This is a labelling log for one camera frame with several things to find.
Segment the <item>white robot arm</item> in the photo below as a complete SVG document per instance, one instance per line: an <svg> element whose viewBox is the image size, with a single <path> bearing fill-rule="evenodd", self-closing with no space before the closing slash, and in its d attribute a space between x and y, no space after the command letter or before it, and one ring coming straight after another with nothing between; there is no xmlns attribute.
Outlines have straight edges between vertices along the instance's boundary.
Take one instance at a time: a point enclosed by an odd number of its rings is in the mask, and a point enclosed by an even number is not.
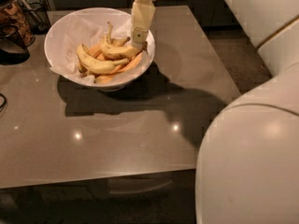
<svg viewBox="0 0 299 224"><path fill-rule="evenodd" d="M196 224L299 224L299 0L224 0L272 77L213 120Z"/></svg>

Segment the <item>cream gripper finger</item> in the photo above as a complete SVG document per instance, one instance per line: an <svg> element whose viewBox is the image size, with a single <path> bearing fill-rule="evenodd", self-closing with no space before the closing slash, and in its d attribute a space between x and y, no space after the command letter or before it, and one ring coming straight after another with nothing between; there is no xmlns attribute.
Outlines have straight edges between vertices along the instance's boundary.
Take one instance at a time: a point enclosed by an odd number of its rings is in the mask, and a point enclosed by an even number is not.
<svg viewBox="0 0 299 224"><path fill-rule="evenodd" d="M142 48L145 44L155 14L155 6L151 0L135 0L131 12L132 45Z"/></svg>

